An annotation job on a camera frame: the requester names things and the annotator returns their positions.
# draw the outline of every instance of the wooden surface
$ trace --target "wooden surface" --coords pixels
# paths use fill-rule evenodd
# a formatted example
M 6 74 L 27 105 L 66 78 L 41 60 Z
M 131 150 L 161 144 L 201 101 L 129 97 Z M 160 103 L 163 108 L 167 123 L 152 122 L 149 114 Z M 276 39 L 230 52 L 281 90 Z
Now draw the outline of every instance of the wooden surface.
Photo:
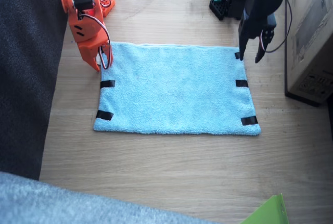
M 113 41 L 238 45 L 238 21 L 219 22 L 209 0 L 116 0 Z M 270 49 L 284 38 L 284 6 Z M 240 223 L 283 193 L 290 223 L 331 223 L 333 143 L 327 107 L 284 96 L 284 50 L 254 63 L 249 87 L 258 137 L 140 135 L 93 131 L 100 75 L 66 31 L 45 142 L 41 181 L 208 220 Z

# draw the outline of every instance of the black tape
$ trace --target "black tape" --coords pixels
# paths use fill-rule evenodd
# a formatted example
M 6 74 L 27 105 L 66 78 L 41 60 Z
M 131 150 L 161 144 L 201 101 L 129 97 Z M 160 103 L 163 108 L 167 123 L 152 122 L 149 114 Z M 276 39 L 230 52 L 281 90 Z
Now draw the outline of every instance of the black tape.
M 102 81 L 102 82 L 100 82 L 100 88 L 114 87 L 115 84 L 116 84 L 116 81 L 114 81 L 114 80 Z
M 243 126 L 258 124 L 256 116 L 244 117 L 241 119 Z
M 106 112 L 106 111 L 102 111 L 102 110 L 97 111 L 96 118 L 110 121 L 112 119 L 112 117 L 113 117 L 113 113 L 111 113 L 111 112 Z
M 236 80 L 236 87 L 249 87 L 247 80 Z

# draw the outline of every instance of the dark gray cloth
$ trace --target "dark gray cloth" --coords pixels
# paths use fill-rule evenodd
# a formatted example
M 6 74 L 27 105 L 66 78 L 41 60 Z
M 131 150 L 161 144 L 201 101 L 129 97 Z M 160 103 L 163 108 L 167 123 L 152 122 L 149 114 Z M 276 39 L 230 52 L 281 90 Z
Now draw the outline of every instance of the dark gray cloth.
M 61 0 L 0 8 L 0 170 L 38 179 L 67 15 Z
M 1 223 L 210 224 L 114 199 L 82 194 L 0 172 Z

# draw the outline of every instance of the microfiber towel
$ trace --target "microfiber towel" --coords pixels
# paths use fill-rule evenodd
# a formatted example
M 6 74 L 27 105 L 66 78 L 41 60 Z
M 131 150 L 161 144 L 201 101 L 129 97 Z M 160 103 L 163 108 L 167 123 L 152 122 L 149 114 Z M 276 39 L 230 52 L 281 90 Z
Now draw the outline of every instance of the microfiber towel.
M 261 133 L 238 48 L 114 42 L 112 49 L 94 130 Z

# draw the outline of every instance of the green folder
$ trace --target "green folder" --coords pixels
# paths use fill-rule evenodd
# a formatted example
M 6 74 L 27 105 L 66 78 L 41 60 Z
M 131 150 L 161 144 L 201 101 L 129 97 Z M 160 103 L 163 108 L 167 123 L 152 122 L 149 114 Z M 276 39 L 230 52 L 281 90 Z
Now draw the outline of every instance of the green folder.
M 241 224 L 289 224 L 282 194 L 273 195 Z

